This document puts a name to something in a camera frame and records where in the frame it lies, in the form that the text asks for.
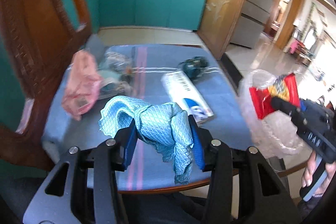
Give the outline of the person right hand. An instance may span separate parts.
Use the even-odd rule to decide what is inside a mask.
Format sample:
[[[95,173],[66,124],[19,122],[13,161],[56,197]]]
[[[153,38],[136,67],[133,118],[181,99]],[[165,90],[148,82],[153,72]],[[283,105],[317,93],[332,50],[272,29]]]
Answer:
[[[304,173],[302,175],[302,187],[310,186],[310,184],[313,181],[313,175],[316,169],[316,164],[315,164],[315,158],[316,158],[316,152],[312,151],[309,159],[307,160],[306,167],[304,170]],[[321,186],[315,191],[313,196],[315,197],[321,197],[324,192],[326,191],[327,187],[329,186],[336,170],[336,163],[333,162],[333,164],[328,164],[326,163],[325,165],[325,170],[327,172],[327,178],[323,181]]]

